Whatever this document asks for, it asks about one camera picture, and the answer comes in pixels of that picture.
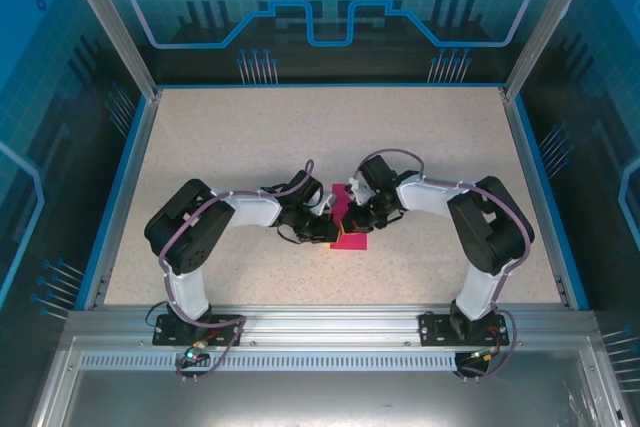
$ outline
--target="beige work surface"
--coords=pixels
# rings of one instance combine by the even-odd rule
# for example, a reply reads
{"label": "beige work surface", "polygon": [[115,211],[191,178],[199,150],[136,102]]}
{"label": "beige work surface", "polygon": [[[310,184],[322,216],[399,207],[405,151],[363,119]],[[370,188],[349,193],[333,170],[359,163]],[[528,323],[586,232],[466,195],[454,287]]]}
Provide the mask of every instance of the beige work surface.
{"label": "beige work surface", "polygon": [[[313,158],[314,177],[331,188],[384,147],[419,154],[428,177],[499,177],[537,238],[501,300],[559,301],[496,88],[322,87],[164,91],[105,302],[151,304],[166,297],[143,231],[187,180],[255,189],[288,182]],[[398,172],[416,168],[401,155],[386,159]],[[448,303],[462,287],[468,262],[450,219],[410,212],[368,242],[367,251],[338,251],[291,245],[275,229],[229,229],[204,266],[209,301]]]}

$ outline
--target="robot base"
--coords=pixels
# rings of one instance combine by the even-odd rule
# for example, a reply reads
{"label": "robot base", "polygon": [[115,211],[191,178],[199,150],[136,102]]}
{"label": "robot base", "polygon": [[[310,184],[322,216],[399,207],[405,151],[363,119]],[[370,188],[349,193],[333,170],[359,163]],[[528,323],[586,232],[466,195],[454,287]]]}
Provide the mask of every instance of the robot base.
{"label": "robot base", "polygon": [[[209,319],[202,322],[226,322],[228,320],[237,319],[238,315],[211,315]],[[223,329],[201,329],[192,325],[185,324],[175,315],[163,314],[156,319],[156,328],[153,334],[153,345],[159,346],[183,346],[188,347],[195,342],[206,340],[209,347],[226,347],[229,345],[234,329],[238,326],[226,327]],[[234,342],[234,346],[240,345],[241,335]]]}
{"label": "robot base", "polygon": [[473,328],[464,341],[451,326],[450,319],[450,314],[426,312],[419,315],[418,330],[422,347],[492,347],[496,345],[496,338],[489,332],[489,327],[495,327],[500,332],[500,346],[509,345],[509,333],[502,315],[490,313],[473,322]]}

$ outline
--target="metal base plate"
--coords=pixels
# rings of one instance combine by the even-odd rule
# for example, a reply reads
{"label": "metal base plate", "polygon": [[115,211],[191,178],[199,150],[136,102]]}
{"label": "metal base plate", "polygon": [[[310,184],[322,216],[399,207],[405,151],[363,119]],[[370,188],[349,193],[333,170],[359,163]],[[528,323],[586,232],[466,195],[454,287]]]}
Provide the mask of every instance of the metal base plate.
{"label": "metal base plate", "polygon": [[[211,322],[226,322],[228,320],[237,319],[239,315],[214,315],[211,318]],[[226,327],[220,329],[213,337],[208,338],[207,345],[209,347],[226,347],[229,345],[231,338],[233,337],[234,329],[237,326]],[[183,324],[176,322],[176,320],[168,314],[159,315],[156,319],[156,328],[153,334],[153,345],[160,346],[185,346],[188,347],[198,340],[202,340],[205,336],[198,336],[195,338],[193,335],[189,335],[183,329]],[[240,338],[234,342],[234,346],[240,345]]]}
{"label": "metal base plate", "polygon": [[500,332],[500,345],[509,345],[509,333],[504,316],[498,314],[486,315],[474,322],[473,330],[477,335],[472,335],[462,342],[458,334],[449,323],[449,314],[434,314],[427,312],[418,316],[418,330],[420,332],[420,345],[423,347],[492,347],[496,344],[495,337],[487,331],[489,327],[496,327]]}

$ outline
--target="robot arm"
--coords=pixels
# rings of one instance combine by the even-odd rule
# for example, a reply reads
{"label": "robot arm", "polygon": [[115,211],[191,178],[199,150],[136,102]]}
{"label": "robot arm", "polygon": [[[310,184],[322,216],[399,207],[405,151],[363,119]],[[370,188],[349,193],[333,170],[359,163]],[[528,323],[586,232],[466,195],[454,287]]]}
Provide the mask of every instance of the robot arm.
{"label": "robot arm", "polygon": [[[470,265],[462,290],[452,302],[450,322],[461,339],[467,338],[474,323],[491,313],[509,266],[524,254],[518,226],[480,193],[453,182],[425,181],[416,171],[398,175],[379,155],[364,162],[359,171],[367,185],[349,181],[347,192],[353,202],[342,221],[345,234],[385,228],[411,210],[453,220]],[[531,224],[500,180],[486,177],[475,186],[506,204],[533,241]]]}
{"label": "robot arm", "polygon": [[[269,196],[298,185],[307,175],[300,171],[289,184],[263,188],[266,194],[233,194],[212,204],[169,249],[169,282],[177,305],[191,319],[206,322],[210,315],[202,265],[209,258],[220,236],[229,227],[258,225],[293,229],[298,242],[336,242],[338,227],[330,209],[332,193],[325,194],[313,177],[285,196]],[[188,181],[149,221],[144,235],[154,254],[159,255],[174,233],[193,212],[218,193],[198,179]]]}

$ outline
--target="red object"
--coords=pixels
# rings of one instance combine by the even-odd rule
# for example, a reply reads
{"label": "red object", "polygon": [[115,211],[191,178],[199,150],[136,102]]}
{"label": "red object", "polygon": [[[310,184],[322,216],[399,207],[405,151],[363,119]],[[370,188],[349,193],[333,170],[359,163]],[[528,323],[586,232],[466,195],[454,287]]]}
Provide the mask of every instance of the red object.
{"label": "red object", "polygon": [[[336,194],[337,202],[333,206],[333,217],[336,224],[340,226],[342,218],[347,213],[351,199],[344,191],[346,184],[333,184],[332,192]],[[331,244],[334,250],[367,250],[367,234],[342,234],[335,244]]]}

